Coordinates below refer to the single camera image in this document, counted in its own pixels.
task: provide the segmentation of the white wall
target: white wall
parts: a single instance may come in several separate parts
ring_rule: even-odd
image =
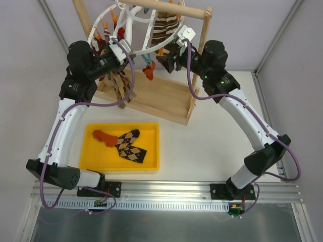
[[[260,72],[274,127],[298,156],[299,181],[317,240],[323,241],[323,1],[306,0]],[[295,168],[288,158],[291,176]]]
[[[14,241],[67,61],[36,0],[0,2],[0,241]]]
[[[114,3],[108,0],[84,1],[92,22]],[[68,44],[85,39],[72,0],[46,0],[46,2]],[[185,0],[186,6],[189,7],[206,9],[208,6],[214,6],[207,39],[224,42],[229,53],[227,67],[231,70],[256,69],[293,2],[294,0]],[[112,31],[113,23],[110,14],[106,19],[109,20]],[[187,18],[185,24],[198,34],[193,41],[197,45],[202,21]],[[134,25],[133,33],[136,33],[136,40],[133,41],[133,48],[135,50],[142,47],[146,29],[144,24]],[[144,65],[144,62],[139,60],[136,60],[138,68]]]

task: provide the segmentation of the argyle sock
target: argyle sock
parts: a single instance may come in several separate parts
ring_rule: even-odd
[[[139,135],[139,130],[132,130],[118,137],[118,141],[115,147],[117,148],[120,157],[138,163],[143,162],[147,151],[132,146],[132,144],[138,139]]]

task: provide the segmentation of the wooden drying rack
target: wooden drying rack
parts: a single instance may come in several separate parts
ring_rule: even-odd
[[[201,53],[203,51],[209,21],[212,17],[212,7],[201,10],[155,0],[120,0],[120,2],[203,20],[198,52]],[[84,33],[88,38],[92,29],[92,22],[84,0],[73,0],[73,4]],[[125,72],[128,76],[131,76],[129,69],[125,69]],[[198,76],[194,74],[192,79],[192,85],[196,94],[199,92],[199,88],[195,87],[197,77]],[[136,71],[136,84],[134,90],[137,97],[130,103],[125,102],[127,107],[179,124],[188,124],[194,108],[195,98],[191,95],[186,84],[158,76],[155,76],[152,81],[149,81],[141,71]],[[99,83],[95,96],[109,101],[116,101],[112,83],[107,79]]]

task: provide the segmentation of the glass panel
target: glass panel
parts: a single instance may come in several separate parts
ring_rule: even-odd
[[[104,215],[75,209],[41,209],[31,241],[301,241],[290,204],[257,204],[242,219],[226,213],[112,210]]]

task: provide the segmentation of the yellow tray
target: yellow tray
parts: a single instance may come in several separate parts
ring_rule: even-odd
[[[92,135],[94,130],[101,130],[119,137],[135,129],[140,131],[140,135],[133,145],[147,150],[142,164],[121,158],[115,147],[107,147],[104,142],[99,142]],[[79,168],[96,171],[158,170],[158,123],[88,124],[85,129]]]

